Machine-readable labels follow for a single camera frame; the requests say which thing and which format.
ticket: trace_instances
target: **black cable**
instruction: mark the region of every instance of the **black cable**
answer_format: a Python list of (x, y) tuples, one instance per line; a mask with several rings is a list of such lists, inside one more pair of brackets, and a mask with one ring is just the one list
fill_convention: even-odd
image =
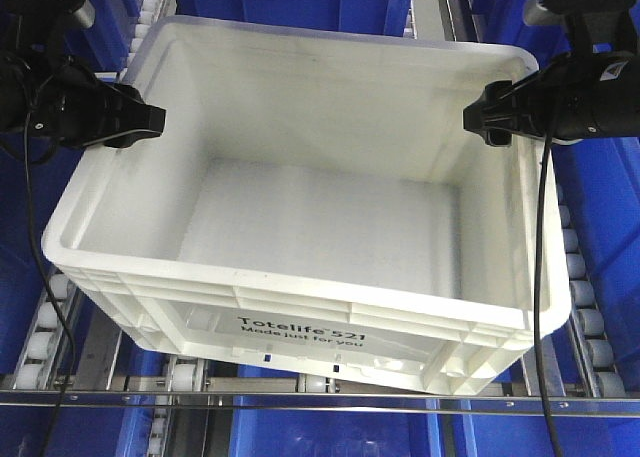
[(40, 247), (37, 243), (36, 240), (36, 223), (35, 223), (35, 212), (34, 212), (34, 199), (33, 199), (33, 188), (31, 185), (32, 182), (32, 178), (31, 178), (31, 165), (32, 162), (29, 160), (29, 125), (31, 123), (31, 114), (33, 112), (33, 109), (36, 107), (37, 104), (37, 99), (38, 99), (38, 95), (40, 93), (40, 91), (47, 85), (47, 83), (53, 78), (53, 75), (50, 76), (48, 79), (46, 79), (41, 85), (40, 87), (36, 90), (36, 93), (33, 96), (33, 100), (31, 101), (31, 105), (29, 108), (29, 111), (27, 112), (27, 115), (25, 117), (25, 122), (24, 122), (24, 130), (22, 133), (22, 138), (23, 138), (23, 145), (24, 145), (24, 176), (25, 176), (25, 183), (26, 183), (26, 188), (27, 188), (27, 219), (28, 219), (28, 230), (29, 230), (29, 247), (31, 248), (31, 255), (33, 256), (36, 265), (38, 267), (38, 273), (40, 274), (40, 278), (42, 279), (42, 282), (44, 284), (44, 288), (47, 292), (47, 301), (51, 302), (51, 305), (53, 306), (53, 309), (56, 313), (56, 316), (58, 317), (58, 320), (60, 321), (62, 328), (64, 330), (64, 334), (66, 335), (68, 341), (69, 341), (69, 350), (71, 352), (71, 363), (69, 366), (69, 369), (67, 371), (67, 373), (64, 376), (64, 381), (62, 382), (62, 386), (60, 387), (60, 393), (58, 394), (58, 400), (53, 408), (53, 415), (51, 416), (51, 419), (49, 420), (49, 425), (47, 427), (46, 433), (45, 433), (45, 438), (44, 438), (44, 442), (42, 444), (42, 447), (40, 449), (40, 457), (44, 457), (46, 451), (47, 451), (47, 447), (49, 446), (49, 441), (51, 440), (51, 436), (53, 434), (53, 429), (56, 425), (56, 422), (58, 420), (58, 416), (60, 413), (60, 408), (62, 405), (62, 402), (64, 401), (64, 396), (65, 393), (67, 391), (67, 387), (69, 385), (69, 379), (71, 377), (71, 372), (73, 372), (73, 368), (76, 365), (76, 343), (75, 343), (75, 339), (73, 338), (73, 333), (71, 332), (71, 328), (69, 327), (69, 323), (67, 322), (67, 319), (65, 318), (62, 309), (60, 308), (60, 304), (58, 304), (55, 296), (53, 295), (53, 291), (51, 290), (51, 286), (49, 285), (49, 280), (47, 279), (47, 275), (44, 269), (44, 264), (42, 262), (42, 258), (40, 256)]
[(547, 390), (547, 379), (544, 368), (544, 358), (542, 356), (542, 338), (540, 336), (540, 287), (542, 280), (542, 247), (543, 247), (543, 229), (544, 229), (544, 202), (547, 187), (547, 173), (549, 170), (549, 159), (551, 156), (551, 145), (558, 129), (558, 120), (565, 101), (564, 87), (558, 92), (555, 105), (553, 106), (553, 117), (549, 125), (549, 129), (544, 139), (544, 148), (542, 151), (540, 183), (538, 185), (538, 205), (536, 211), (536, 255), (535, 267), (533, 274), (533, 349), (536, 357), (536, 373), (538, 374), (538, 387), (540, 388), (540, 400), (542, 403), (542, 412), (549, 433), (549, 441), (553, 449), (555, 457), (562, 457), (562, 447), (558, 439), (558, 430), (556, 429), (551, 413), (551, 403), (549, 402), (549, 392)]

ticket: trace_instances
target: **white roller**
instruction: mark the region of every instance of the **white roller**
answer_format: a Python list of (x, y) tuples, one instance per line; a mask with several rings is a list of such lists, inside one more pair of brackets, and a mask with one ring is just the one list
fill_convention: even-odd
[(622, 379), (618, 374), (614, 374), (613, 372), (596, 372), (596, 383), (604, 398), (613, 399), (627, 396)]
[(138, 22), (141, 24), (151, 25), (153, 23), (153, 12), (143, 10), (142, 12), (140, 12)]
[(51, 354), (53, 332), (36, 332), (27, 343), (27, 357), (36, 360), (47, 360)]
[(566, 205), (561, 205), (558, 207), (558, 210), (560, 211), (560, 223), (562, 224), (562, 227), (569, 227), (569, 225), (571, 224), (571, 214), (569, 214), (569, 207), (567, 207)]
[(149, 439), (149, 448), (147, 449), (147, 454), (160, 455), (161, 451), (162, 451), (162, 438), (151, 437)]
[(153, 419), (153, 423), (151, 424), (151, 433), (156, 435), (163, 434), (166, 421), (167, 420), (164, 417)]
[(140, 45), (142, 45), (142, 41), (144, 39), (140, 39), (140, 38), (135, 38), (131, 40), (131, 47), (130, 47), (130, 51), (132, 53), (135, 53), (138, 51), (138, 49), (140, 49)]
[(597, 337), (604, 333), (604, 319), (596, 309), (578, 309), (578, 321), (587, 337)]
[(176, 364), (176, 366), (173, 368), (172, 390), (176, 390), (179, 392), (193, 390), (195, 373), (195, 364)]
[(573, 229), (562, 229), (562, 238), (564, 240), (565, 252), (578, 251), (578, 234)]
[(65, 300), (73, 295), (74, 285), (64, 274), (52, 275), (49, 279), (49, 286), (56, 299)]
[[(156, 405), (168, 405), (169, 404), (169, 396), (168, 395), (159, 395), (156, 397)], [(167, 409), (165, 407), (155, 409), (154, 414), (156, 417), (164, 417), (167, 415)]]
[(572, 280), (569, 282), (571, 296), (578, 307), (588, 307), (596, 301), (591, 282), (587, 280)]
[(320, 375), (298, 375), (298, 392), (324, 394), (327, 392), (327, 378)]
[(149, 32), (149, 26), (147, 24), (136, 24), (133, 35), (134, 37), (142, 39), (147, 35), (147, 32)]
[(18, 370), (16, 375), (16, 389), (33, 390), (38, 387), (42, 364), (26, 364)]
[(587, 273), (587, 266), (580, 254), (567, 254), (567, 270), (570, 279), (581, 279)]
[(142, 10), (145, 12), (153, 12), (158, 7), (158, 0), (143, 0), (142, 1)]
[(43, 329), (55, 329), (58, 326), (58, 316), (51, 302), (45, 302), (40, 306), (37, 323)]
[(613, 364), (613, 349), (606, 340), (587, 340), (587, 351), (594, 367), (609, 367)]

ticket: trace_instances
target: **plastic crate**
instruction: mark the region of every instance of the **plastic crate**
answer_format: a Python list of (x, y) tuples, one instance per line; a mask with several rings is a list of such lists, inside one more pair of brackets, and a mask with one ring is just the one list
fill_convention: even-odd
[[(2, 139), (15, 149), (22, 148), (21, 136)], [(34, 155), (47, 146), (47, 142), (34, 142)], [(50, 162), (33, 168), (37, 235), (49, 220), (80, 155), (61, 149)], [(11, 373), (43, 284), (29, 250), (24, 166), (1, 150), (0, 188), (0, 373)]]
[[(468, 401), (461, 401), (462, 409), (470, 409)], [(564, 455), (598, 457), (637, 457), (637, 445), (627, 442), (622, 452), (616, 440), (624, 445), (623, 432), (637, 432), (638, 425), (629, 429), (612, 429), (618, 419), (563, 417), (556, 419), (558, 437)], [(454, 415), (453, 440), (455, 455), (491, 457), (553, 457), (549, 434), (543, 417), (512, 415)]]
[[(144, 351), (127, 340), (123, 347), (132, 348), (123, 373), (161, 375), (164, 355)], [(147, 457), (154, 411), (149, 406), (153, 403), (153, 396), (133, 395), (129, 406), (120, 408), (62, 409), (47, 456)]]
[[(476, 393), (533, 343), (541, 145), (489, 148), (462, 110), (532, 68), (515, 48), (164, 19), (127, 73), (164, 134), (85, 152), (45, 254), (143, 348)], [(570, 309), (548, 195), (545, 334)]]
[[(482, 22), (483, 42), (522, 47), (531, 52), (540, 65), (551, 57), (569, 50), (560, 26), (528, 26), (523, 9), (527, 0), (471, 0), (471, 11)], [(640, 22), (640, 4), (631, 10), (635, 22)]]
[(176, 0), (178, 14), (402, 36), (411, 0)]
[(640, 390), (640, 140), (583, 141), (554, 155), (618, 370)]
[[(242, 366), (240, 377), (287, 377), (285, 373)], [(313, 397), (307, 402), (312, 405)], [(240, 397), (259, 405), (260, 397)], [(296, 400), (307, 405), (305, 400)], [(383, 408), (384, 399), (370, 400)], [(437, 415), (383, 412), (236, 410), (229, 457), (300, 455), (439, 457), (444, 455)]]
[(96, 11), (95, 22), (89, 29), (66, 33), (67, 51), (84, 58), (94, 71), (122, 70), (142, 0), (89, 1)]

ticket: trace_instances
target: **metal frame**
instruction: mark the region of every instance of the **metal frame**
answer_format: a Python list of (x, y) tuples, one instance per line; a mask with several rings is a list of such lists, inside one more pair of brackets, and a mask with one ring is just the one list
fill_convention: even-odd
[[(471, 15), (471, 0), (439, 0), (443, 28), (448, 40), (477, 41), (482, 29)], [(167, 15), (175, 8), (174, 0), (161, 0), (156, 15)], [(413, 12), (407, 21), (406, 37), (417, 38), (417, 29)], [(547, 369), (547, 381), (552, 395), (552, 411), (557, 417), (640, 417), (640, 394), (628, 398), (603, 399), (595, 381), (595, 372), (587, 355), (586, 340), (577, 322), (576, 311), (572, 310), (567, 323), (567, 330), (572, 342), (582, 384), (567, 384), (562, 381), (555, 350), (550, 337), (543, 340), (543, 353)], [(539, 416), (542, 407), (539, 398), (536, 366), (533, 353), (523, 356), (520, 363), (523, 370), (523, 381), (514, 383), (493, 383), (478, 396), (435, 396), (404, 390), (359, 384), (349, 381), (336, 381), (336, 392), (305, 393), (299, 387), (296, 378), (239, 378), (208, 376), (208, 361), (194, 360), (196, 363), (194, 391), (175, 391), (173, 372), (181, 357), (168, 356), (164, 375), (158, 377), (140, 377), (135, 375), (116, 375), (115, 364), (120, 355), (121, 330), (99, 309), (91, 320), (87, 339), (80, 357), (75, 375), (63, 407), (79, 408), (114, 408), (114, 407), (146, 407), (156, 409), (155, 414), (165, 418), (164, 433), (155, 435), (161, 438), (161, 452), (176, 444), (176, 433), (190, 427), (190, 418), (182, 419), (183, 410), (235, 410), (235, 409), (299, 409), (316, 411), (359, 411), (359, 412), (398, 412), (441, 415), (512, 415)], [(25, 361), (26, 350), (23, 349), (20, 362)], [(55, 376), (58, 366), (66, 350), (64, 344), (59, 346), (55, 358), (52, 358), (50, 373)], [(49, 377), (44, 389), (15, 390), (13, 375), (0, 375), (0, 406), (51, 407), (59, 398), (62, 377)], [(156, 398), (156, 404), (140, 404)], [(237, 397), (253, 397), (257, 405), (244, 404), (245, 399)], [(287, 397), (287, 405), (282, 405), (281, 398)], [(210, 437), (212, 427), (210, 414), (201, 413), (195, 418), (202, 424), (198, 434), (203, 442)], [(192, 433), (182, 438), (196, 438)]]

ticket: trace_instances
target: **blue crate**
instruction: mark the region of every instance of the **blue crate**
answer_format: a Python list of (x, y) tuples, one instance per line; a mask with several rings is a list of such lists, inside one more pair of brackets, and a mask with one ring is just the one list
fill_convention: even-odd
[[(22, 149), (20, 136), (3, 136)], [(40, 155), (48, 142), (34, 141)], [(45, 165), (33, 168), (37, 233), (44, 229), (81, 152), (60, 149)], [(27, 234), (24, 167), (0, 151), (0, 373), (12, 373), (40, 297), (42, 282), (31, 257)]]
[(67, 51), (84, 58), (95, 71), (122, 70), (142, 0), (89, 1), (96, 10), (95, 22), (87, 30), (66, 34)]
[(411, 0), (176, 0), (199, 17), (402, 36)]
[[(549, 434), (543, 417), (513, 415), (455, 415), (452, 417), (455, 455), (491, 457), (552, 457)], [(615, 439), (638, 431), (638, 425), (610, 430), (608, 419), (556, 418), (560, 445), (566, 457), (637, 456), (637, 444), (620, 449)]]
[[(142, 350), (128, 338), (122, 346), (131, 347), (128, 361), (131, 375), (160, 375), (163, 354)], [(106, 399), (114, 404), (122, 402), (117, 396)], [(152, 396), (137, 395), (131, 397), (131, 407), (63, 409), (47, 457), (146, 457), (153, 409), (133, 406), (153, 402)]]
[(640, 390), (640, 140), (559, 147), (554, 162), (616, 364)]
[[(296, 377), (297, 374), (241, 366), (241, 377)], [(246, 405), (263, 399), (243, 397)], [(286, 399), (279, 397), (279, 405)], [(229, 457), (293, 457), (344, 455), (353, 457), (437, 457), (444, 446), (437, 415), (236, 410)]]
[[(482, 41), (522, 47), (531, 52), (541, 66), (551, 57), (569, 50), (560, 26), (527, 26), (523, 20), (526, 0), (471, 0), (472, 12), (484, 22)], [(640, 22), (640, 4), (631, 11)]]

